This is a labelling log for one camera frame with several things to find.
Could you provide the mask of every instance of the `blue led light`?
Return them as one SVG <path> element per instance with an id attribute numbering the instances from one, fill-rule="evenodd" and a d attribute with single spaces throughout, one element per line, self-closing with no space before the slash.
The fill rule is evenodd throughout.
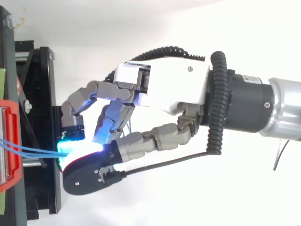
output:
<path id="1" fill-rule="evenodd" d="M 103 146 L 87 139 L 68 140 L 58 142 L 57 150 L 60 153 L 68 153 L 66 157 L 59 158 L 59 163 L 63 171 L 65 167 L 74 160 L 77 160 L 88 154 L 101 152 L 103 150 Z"/>

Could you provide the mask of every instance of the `red clamp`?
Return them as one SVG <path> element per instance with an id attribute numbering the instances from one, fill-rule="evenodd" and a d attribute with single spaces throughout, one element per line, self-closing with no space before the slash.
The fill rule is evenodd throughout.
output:
<path id="1" fill-rule="evenodd" d="M 11 100 L 0 100 L 3 139 L 20 145 L 19 104 Z M 10 151 L 0 152 L 0 193 L 14 186 L 22 177 L 21 156 Z"/>

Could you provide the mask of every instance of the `blue wire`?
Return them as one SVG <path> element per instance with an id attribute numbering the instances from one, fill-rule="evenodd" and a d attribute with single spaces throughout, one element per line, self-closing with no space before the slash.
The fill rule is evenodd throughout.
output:
<path id="1" fill-rule="evenodd" d="M 20 146 L 20 145 L 15 145 L 14 143 L 8 142 L 7 140 L 3 140 L 3 139 L 0 139 L 0 141 L 5 143 L 5 144 L 9 144 L 13 147 L 17 147 L 17 148 L 27 150 L 27 151 L 49 153 L 49 154 L 59 154 L 61 156 L 67 156 L 67 153 L 59 153 L 59 152 L 55 152 L 55 151 L 48 151 L 48 150 L 43 150 L 43 149 L 31 148 L 31 147 L 23 147 L 23 146 Z"/>
<path id="2" fill-rule="evenodd" d="M 19 152 L 19 151 L 16 151 L 10 147 L 7 147 L 6 145 L 0 143 L 0 146 L 3 147 L 4 149 L 14 153 L 14 154 L 17 154 L 17 155 L 20 155 L 24 158 L 28 158 L 28 159 L 40 159 L 40 158 L 61 158 L 63 156 L 60 156 L 60 155 L 55 155 L 55 154 L 37 154 L 37 153 L 24 153 L 24 152 Z"/>

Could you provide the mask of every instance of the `black metal bracket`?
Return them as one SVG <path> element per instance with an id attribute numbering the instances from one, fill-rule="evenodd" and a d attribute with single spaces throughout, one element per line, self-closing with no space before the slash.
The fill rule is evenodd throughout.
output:
<path id="1" fill-rule="evenodd" d="M 55 105 L 54 69 L 50 59 L 52 50 L 48 47 L 22 47 L 22 50 L 29 52 L 26 61 L 16 62 L 22 143 L 24 146 L 56 150 L 60 118 L 57 117 L 59 108 Z M 25 101 L 32 105 L 29 112 L 28 109 L 26 111 Z M 59 212 L 59 169 L 54 159 L 42 160 L 41 167 L 24 168 L 24 182 L 27 220 L 38 219 L 38 210 L 49 209 L 50 214 Z"/>

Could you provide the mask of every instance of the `white background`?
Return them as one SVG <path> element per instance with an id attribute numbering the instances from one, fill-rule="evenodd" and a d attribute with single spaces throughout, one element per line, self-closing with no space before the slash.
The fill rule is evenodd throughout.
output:
<path id="1" fill-rule="evenodd" d="M 190 54 L 224 51 L 228 68 L 301 81 L 299 0 L 1 0 L 15 15 L 16 40 L 56 53 L 56 103 L 118 64 L 176 45 Z M 91 137 L 106 101 L 84 113 Z M 134 131 L 176 118 L 137 107 Z M 153 152 L 127 170 L 206 148 L 208 128 L 176 150 Z M 279 140 L 225 131 L 221 156 L 207 156 L 131 175 L 85 196 L 62 189 L 62 209 L 30 226 L 296 226 L 301 225 L 301 145 L 287 146 L 272 170 Z"/>

